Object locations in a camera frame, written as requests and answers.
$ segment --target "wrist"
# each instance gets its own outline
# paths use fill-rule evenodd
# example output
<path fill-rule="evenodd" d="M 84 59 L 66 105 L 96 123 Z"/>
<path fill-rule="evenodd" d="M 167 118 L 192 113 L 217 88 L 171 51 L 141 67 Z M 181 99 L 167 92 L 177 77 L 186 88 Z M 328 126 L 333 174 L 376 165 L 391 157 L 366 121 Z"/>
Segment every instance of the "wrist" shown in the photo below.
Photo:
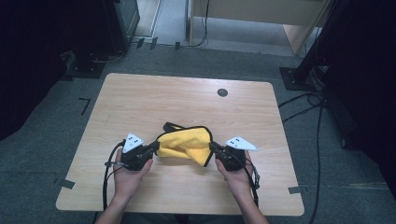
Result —
<path fill-rule="evenodd" d="M 114 203 L 117 206 L 120 207 L 126 207 L 128 205 L 129 201 L 131 199 L 128 197 L 125 197 L 124 195 L 114 195 L 113 199 L 111 200 L 111 203 Z"/>
<path fill-rule="evenodd" d="M 254 203 L 250 192 L 233 193 L 233 197 L 240 203 Z"/>

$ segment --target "hand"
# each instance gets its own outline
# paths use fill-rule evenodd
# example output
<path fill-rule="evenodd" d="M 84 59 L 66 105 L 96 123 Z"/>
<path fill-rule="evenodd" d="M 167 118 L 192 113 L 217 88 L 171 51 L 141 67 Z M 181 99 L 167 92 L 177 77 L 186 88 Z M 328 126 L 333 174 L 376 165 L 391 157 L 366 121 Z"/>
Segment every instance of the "hand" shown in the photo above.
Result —
<path fill-rule="evenodd" d="M 251 161 L 250 155 L 247 151 L 245 151 L 245 155 L 246 158 Z M 252 197 L 248 175 L 244 169 L 228 172 L 225 170 L 222 162 L 219 159 L 216 160 L 216 165 L 218 166 L 219 172 L 224 176 L 224 180 L 227 182 L 228 188 L 235 198 Z M 252 175 L 253 167 L 251 165 L 247 165 L 246 168 L 250 175 Z"/>
<path fill-rule="evenodd" d="M 122 149 L 117 151 L 116 161 L 121 161 Z M 118 165 L 113 165 L 113 170 L 119 169 L 114 173 L 115 194 L 114 198 L 131 200 L 143 179 L 143 176 L 149 171 L 152 160 L 148 160 L 145 166 L 140 171 L 129 171 L 125 168 L 120 168 Z"/>

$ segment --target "white triangular marker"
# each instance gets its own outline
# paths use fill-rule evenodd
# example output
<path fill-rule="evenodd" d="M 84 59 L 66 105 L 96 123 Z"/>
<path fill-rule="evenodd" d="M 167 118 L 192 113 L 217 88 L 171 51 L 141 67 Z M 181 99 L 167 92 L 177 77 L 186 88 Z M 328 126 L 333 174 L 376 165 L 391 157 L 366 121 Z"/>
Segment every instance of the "white triangular marker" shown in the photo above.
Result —
<path fill-rule="evenodd" d="M 225 145 L 227 145 L 229 147 L 236 148 L 236 149 L 256 150 L 256 151 L 259 150 L 258 147 L 249 143 L 247 140 L 243 139 L 240 136 L 236 136 L 228 141 L 225 141 Z"/>
<path fill-rule="evenodd" d="M 123 153 L 127 153 L 136 147 L 143 145 L 144 141 L 137 137 L 136 135 L 129 133 L 126 137 L 126 142 L 124 148 L 122 149 Z"/>

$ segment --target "black handheld controller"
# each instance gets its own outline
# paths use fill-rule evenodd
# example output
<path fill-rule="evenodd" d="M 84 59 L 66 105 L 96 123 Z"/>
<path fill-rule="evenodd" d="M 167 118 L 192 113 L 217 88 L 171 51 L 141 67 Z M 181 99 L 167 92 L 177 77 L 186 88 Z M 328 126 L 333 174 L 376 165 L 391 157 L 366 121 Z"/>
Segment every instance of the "black handheld controller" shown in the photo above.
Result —
<path fill-rule="evenodd" d="M 126 153 L 121 154 L 121 162 L 124 167 L 131 171 L 141 170 L 149 159 L 152 159 L 152 154 L 160 148 L 160 143 L 155 141 L 148 146 L 138 146 Z"/>
<path fill-rule="evenodd" d="M 216 142 L 209 143 L 210 150 L 215 153 L 226 171 L 238 171 L 246 165 L 245 150 L 233 147 L 222 147 Z"/>

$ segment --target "stand base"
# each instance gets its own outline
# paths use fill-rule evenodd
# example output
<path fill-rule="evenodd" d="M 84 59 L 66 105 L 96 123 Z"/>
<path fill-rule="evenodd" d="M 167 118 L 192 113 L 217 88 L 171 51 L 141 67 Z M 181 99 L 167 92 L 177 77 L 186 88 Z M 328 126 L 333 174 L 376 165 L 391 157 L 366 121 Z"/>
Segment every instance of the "stand base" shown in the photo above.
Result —
<path fill-rule="evenodd" d="M 99 78 L 102 75 L 105 63 L 90 63 L 78 66 L 76 60 L 72 62 L 65 77 Z"/>
<path fill-rule="evenodd" d="M 296 68 L 279 67 L 280 75 L 282 76 L 285 88 L 288 91 L 315 91 L 312 85 L 311 77 L 308 76 L 305 80 L 299 81 L 294 79 L 294 72 Z"/>

